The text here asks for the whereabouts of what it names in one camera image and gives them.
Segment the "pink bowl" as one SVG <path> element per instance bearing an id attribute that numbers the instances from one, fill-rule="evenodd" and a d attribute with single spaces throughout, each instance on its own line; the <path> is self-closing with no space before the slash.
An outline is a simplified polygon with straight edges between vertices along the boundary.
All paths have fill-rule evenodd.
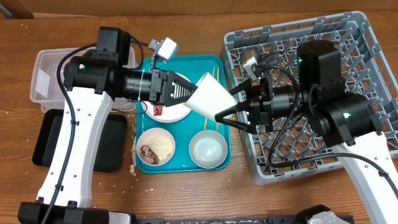
<path id="1" fill-rule="evenodd" d="M 175 147 L 174 137 L 162 128 L 144 131 L 136 142 L 138 158 L 149 166 L 166 164 L 174 155 Z"/>

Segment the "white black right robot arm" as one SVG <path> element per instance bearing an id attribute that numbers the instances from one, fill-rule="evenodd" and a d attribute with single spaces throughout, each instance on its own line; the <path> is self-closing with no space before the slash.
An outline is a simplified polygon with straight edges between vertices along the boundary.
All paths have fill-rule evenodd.
<path id="1" fill-rule="evenodd" d="M 298 77 L 291 84 L 273 87 L 267 71 L 257 64 L 250 80 L 231 90 L 246 93 L 246 100 L 215 115 L 219 123 L 255 133 L 259 125 L 273 131 L 278 118 L 304 116 L 311 129 L 331 148 L 350 176 L 373 223 L 397 222 L 397 171 L 390 156 L 382 124 L 370 101 L 347 92 L 341 75 L 340 53 L 332 42 L 314 40 L 297 47 Z"/>

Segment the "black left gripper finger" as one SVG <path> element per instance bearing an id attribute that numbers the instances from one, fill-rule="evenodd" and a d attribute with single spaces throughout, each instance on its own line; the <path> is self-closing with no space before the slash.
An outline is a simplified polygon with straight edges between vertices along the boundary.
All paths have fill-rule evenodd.
<path id="1" fill-rule="evenodd" d="M 170 105 L 177 105 L 184 103 L 189 100 L 189 98 L 193 95 L 193 90 L 176 90 L 170 94 L 171 100 Z"/>
<path id="2" fill-rule="evenodd" d="M 193 84 L 190 80 L 187 80 L 183 76 L 179 75 L 178 73 L 169 71 L 169 79 L 175 85 L 180 85 L 188 90 L 195 91 L 198 87 Z"/>

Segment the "grey white bowl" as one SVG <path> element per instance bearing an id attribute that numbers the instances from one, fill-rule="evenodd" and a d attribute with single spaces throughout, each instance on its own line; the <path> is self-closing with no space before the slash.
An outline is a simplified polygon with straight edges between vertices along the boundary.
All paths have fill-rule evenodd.
<path id="1" fill-rule="evenodd" d="M 227 158 L 228 145 L 220 133 L 212 130 L 200 131 L 190 141 L 189 155 L 197 166 L 213 169 Z"/>

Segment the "wooden chopstick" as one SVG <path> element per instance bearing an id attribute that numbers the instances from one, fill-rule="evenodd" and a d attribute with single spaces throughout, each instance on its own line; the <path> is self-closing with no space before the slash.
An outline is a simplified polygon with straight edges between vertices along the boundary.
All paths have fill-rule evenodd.
<path id="1" fill-rule="evenodd" d="M 215 75 L 215 67 L 213 67 L 213 71 L 212 71 L 212 76 L 214 77 Z M 207 129 L 207 123 L 208 123 L 208 118 L 205 118 L 205 122 L 204 122 L 204 130 Z"/>
<path id="2" fill-rule="evenodd" d="M 217 73 L 216 73 L 216 80 L 219 82 L 219 74 L 220 74 L 220 68 L 217 68 Z M 219 131 L 219 123 L 216 123 L 216 131 Z"/>

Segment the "white rice pile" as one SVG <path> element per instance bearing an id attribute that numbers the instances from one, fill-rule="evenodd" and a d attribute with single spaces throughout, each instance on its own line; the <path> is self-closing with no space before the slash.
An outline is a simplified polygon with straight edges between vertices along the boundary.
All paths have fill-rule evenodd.
<path id="1" fill-rule="evenodd" d="M 151 136 L 144 145 L 149 146 L 159 158 L 159 163 L 165 163 L 174 153 L 171 140 L 165 136 Z"/>

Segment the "red snack wrapper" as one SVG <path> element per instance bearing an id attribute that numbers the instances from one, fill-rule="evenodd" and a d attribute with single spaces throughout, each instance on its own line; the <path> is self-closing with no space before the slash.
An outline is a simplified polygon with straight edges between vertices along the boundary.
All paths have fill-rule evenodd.
<path id="1" fill-rule="evenodd" d="M 154 112 L 153 112 L 153 114 L 154 114 L 154 116 L 161 116 L 162 115 L 162 112 L 163 112 L 163 106 L 161 106 L 161 105 L 155 105 L 154 106 Z"/>

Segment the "brown food scrap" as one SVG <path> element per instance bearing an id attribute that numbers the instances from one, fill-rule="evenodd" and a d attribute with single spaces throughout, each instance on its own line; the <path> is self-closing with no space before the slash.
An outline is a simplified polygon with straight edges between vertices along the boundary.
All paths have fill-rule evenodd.
<path id="1" fill-rule="evenodd" d="M 141 154 L 150 160 L 152 165 L 157 165 L 159 163 L 159 158 L 156 153 L 147 145 L 143 145 L 141 148 Z"/>

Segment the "white paper cup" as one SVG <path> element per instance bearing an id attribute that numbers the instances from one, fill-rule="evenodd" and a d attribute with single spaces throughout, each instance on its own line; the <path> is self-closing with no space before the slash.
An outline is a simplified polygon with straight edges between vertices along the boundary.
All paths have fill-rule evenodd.
<path id="1" fill-rule="evenodd" d="M 197 89 L 184 105 L 212 121 L 216 121 L 216 114 L 237 104 L 236 99 L 208 72 L 197 81 L 196 86 Z"/>

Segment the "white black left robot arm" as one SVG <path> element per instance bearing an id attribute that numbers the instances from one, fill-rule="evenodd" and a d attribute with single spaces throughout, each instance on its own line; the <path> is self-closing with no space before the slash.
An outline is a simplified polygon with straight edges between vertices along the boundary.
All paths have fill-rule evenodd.
<path id="1" fill-rule="evenodd" d="M 21 203 L 21 223 L 134 223 L 130 213 L 91 207 L 93 169 L 101 133 L 116 98 L 173 106 L 196 86 L 175 72 L 128 67 L 137 39 L 101 27 L 97 41 L 61 59 L 56 77 L 65 98 L 62 124 L 49 172 L 36 201 Z"/>

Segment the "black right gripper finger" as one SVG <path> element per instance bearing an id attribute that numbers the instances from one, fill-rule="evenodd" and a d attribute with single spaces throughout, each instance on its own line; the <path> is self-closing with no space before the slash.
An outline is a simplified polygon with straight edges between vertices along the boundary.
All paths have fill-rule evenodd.
<path id="1" fill-rule="evenodd" d="M 239 112 L 245 112 L 248 119 L 246 122 L 233 121 L 228 118 L 229 115 L 238 114 Z M 258 107 L 250 102 L 240 102 L 215 114 L 215 121 L 254 134 L 258 125 Z"/>
<path id="2" fill-rule="evenodd" d="M 250 93 L 251 90 L 252 90 L 252 80 L 250 78 L 248 78 L 245 81 L 243 81 L 242 83 L 240 83 L 239 85 L 237 85 L 236 87 L 234 87 L 233 89 L 231 89 L 229 91 L 229 93 L 231 95 L 235 95 L 242 91 L 244 91 L 245 93 Z"/>

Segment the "white round plate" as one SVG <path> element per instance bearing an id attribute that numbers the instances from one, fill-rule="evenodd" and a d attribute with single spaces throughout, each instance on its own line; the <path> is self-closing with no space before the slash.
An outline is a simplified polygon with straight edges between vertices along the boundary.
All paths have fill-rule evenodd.
<path id="1" fill-rule="evenodd" d="M 153 112 L 155 105 L 148 101 L 142 101 L 141 106 L 146 115 L 161 123 L 173 123 L 176 121 L 180 121 L 184 117 L 188 116 L 189 113 L 192 111 L 190 108 L 181 103 L 173 106 L 163 106 L 164 108 L 162 115 L 154 116 Z"/>

